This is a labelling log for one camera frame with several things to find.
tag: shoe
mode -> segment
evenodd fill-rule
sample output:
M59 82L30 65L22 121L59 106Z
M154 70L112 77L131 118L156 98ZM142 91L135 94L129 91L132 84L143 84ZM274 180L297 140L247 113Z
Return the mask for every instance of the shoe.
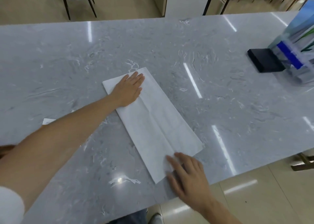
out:
M148 224L162 224L162 216L159 213L155 213Z

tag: white sleeve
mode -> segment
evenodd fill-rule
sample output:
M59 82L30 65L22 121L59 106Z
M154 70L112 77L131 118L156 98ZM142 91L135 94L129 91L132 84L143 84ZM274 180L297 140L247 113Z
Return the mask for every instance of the white sleeve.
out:
M0 224L20 224L24 211L22 198L13 190L0 186Z

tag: marble countertop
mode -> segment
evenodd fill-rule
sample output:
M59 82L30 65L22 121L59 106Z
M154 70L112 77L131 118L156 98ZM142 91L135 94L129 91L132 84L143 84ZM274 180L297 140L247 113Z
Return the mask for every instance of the marble countertop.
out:
M285 72L260 74L246 55L267 47L295 15L1 26L0 144L105 96L102 81L147 67L205 144L196 157L210 183L312 148L313 86ZM140 183L110 184L125 176ZM113 112L23 223L102 223L174 197L167 180L154 184Z

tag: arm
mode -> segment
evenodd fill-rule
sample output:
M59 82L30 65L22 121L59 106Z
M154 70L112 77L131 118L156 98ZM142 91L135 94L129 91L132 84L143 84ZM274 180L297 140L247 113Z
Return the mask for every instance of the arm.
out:
M172 174L168 174L167 177L178 197L211 224L241 224L211 195L202 163L182 153L175 153L175 156L183 162L185 170L172 157L167 156L167 160L176 170L182 185Z
M110 95L30 134L0 160L0 186L17 192L27 211L106 116L138 98L144 79L137 72L126 75Z

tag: hand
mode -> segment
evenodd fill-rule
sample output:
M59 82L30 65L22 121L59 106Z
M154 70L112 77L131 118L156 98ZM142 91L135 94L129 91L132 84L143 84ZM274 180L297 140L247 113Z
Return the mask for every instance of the hand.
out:
M195 158L183 153L175 153L175 156L183 162L186 171L174 158L167 155L168 162L176 170L182 182L180 185L172 174L167 174L170 185L183 202L204 215L213 197L203 165Z
M118 107L126 107L134 102L140 95L145 77L138 72L133 73L130 77L125 75L115 86L110 96L117 102Z

